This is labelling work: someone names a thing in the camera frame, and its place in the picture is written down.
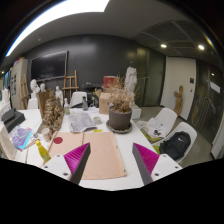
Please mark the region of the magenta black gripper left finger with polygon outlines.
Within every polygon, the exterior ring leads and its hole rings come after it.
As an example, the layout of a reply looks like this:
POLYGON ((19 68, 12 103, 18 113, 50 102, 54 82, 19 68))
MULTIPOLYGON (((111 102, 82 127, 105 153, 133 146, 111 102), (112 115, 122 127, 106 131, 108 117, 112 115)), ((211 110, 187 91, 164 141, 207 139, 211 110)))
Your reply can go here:
POLYGON ((90 153, 90 144, 86 143, 65 155, 56 154, 42 169, 78 185, 90 153))

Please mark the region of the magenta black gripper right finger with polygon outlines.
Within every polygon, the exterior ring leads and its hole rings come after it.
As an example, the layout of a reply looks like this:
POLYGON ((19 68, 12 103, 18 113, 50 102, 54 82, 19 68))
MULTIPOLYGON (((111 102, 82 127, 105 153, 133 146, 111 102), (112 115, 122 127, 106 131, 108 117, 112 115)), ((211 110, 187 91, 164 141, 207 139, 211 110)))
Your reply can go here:
POLYGON ((182 169, 182 167, 167 154, 158 155, 137 143, 133 144, 132 153, 144 185, 182 169))

